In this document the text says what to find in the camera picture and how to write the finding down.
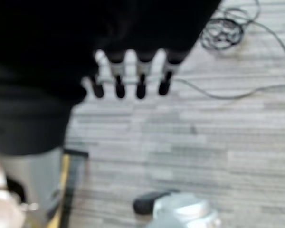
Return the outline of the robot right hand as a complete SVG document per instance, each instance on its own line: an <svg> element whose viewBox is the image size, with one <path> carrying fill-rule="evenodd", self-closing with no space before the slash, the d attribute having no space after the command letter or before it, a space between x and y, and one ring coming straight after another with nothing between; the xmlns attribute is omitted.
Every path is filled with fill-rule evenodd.
<svg viewBox="0 0 285 228"><path fill-rule="evenodd" d="M60 202L60 161L72 108L95 83L102 50L190 51L218 0L0 0L0 158L8 184L35 212Z"/></svg>

